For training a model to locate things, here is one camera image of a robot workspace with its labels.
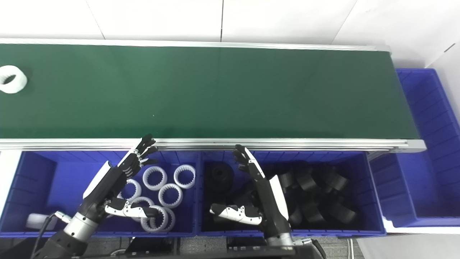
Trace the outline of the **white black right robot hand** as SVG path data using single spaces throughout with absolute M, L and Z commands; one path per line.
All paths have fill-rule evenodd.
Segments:
M 292 228 L 279 179 L 277 176 L 266 177 L 256 158 L 245 146 L 236 144 L 232 154 L 239 163 L 238 169 L 251 177 L 260 207 L 212 204 L 209 212 L 238 223 L 258 225 L 269 246 L 292 246 Z

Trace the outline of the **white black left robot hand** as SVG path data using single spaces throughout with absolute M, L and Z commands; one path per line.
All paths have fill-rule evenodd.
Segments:
M 157 159 L 147 158 L 148 155 L 158 151 L 158 148 L 154 146 L 155 143 L 153 136 L 147 134 L 141 138 L 137 146 L 126 153 L 117 166 L 112 166 L 108 162 L 106 169 L 103 169 L 102 176 L 94 177 L 91 183 L 93 189 L 87 192 L 76 216 L 94 223 L 102 223 L 108 214 L 135 218 L 156 217 L 159 214 L 157 209 L 141 207 L 134 202 L 118 198 L 118 194 L 128 180 L 136 176 L 143 166 L 158 162 Z

